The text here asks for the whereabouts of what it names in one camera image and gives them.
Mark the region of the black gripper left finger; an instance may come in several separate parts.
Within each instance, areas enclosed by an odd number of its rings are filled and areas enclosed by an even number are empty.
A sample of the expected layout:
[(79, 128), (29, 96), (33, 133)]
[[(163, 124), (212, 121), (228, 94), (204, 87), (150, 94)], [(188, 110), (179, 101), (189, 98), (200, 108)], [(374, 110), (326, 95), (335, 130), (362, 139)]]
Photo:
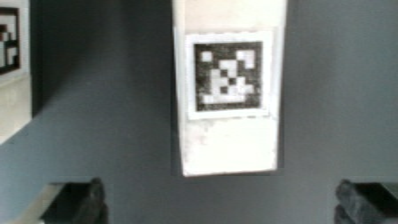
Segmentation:
[(15, 219), (15, 224), (108, 224), (101, 179), (49, 183)]

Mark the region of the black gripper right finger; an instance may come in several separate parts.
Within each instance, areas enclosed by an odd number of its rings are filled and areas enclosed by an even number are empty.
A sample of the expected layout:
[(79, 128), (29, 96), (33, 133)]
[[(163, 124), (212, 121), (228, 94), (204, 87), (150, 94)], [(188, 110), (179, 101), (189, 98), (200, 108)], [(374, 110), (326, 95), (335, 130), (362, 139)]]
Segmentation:
[(333, 224), (398, 224), (398, 182), (351, 182), (335, 188)]

